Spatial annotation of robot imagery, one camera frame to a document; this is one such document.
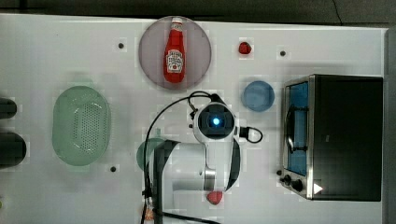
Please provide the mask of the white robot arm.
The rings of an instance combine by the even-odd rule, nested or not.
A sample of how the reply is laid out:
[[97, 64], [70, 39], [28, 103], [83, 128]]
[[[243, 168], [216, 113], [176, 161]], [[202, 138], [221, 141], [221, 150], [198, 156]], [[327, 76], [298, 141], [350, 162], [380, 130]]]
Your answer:
[[176, 191], [225, 192], [238, 179], [241, 150], [235, 115], [217, 94], [207, 97], [210, 102], [191, 113], [194, 143], [166, 139], [146, 157], [145, 197], [154, 224], [192, 220], [171, 212]]

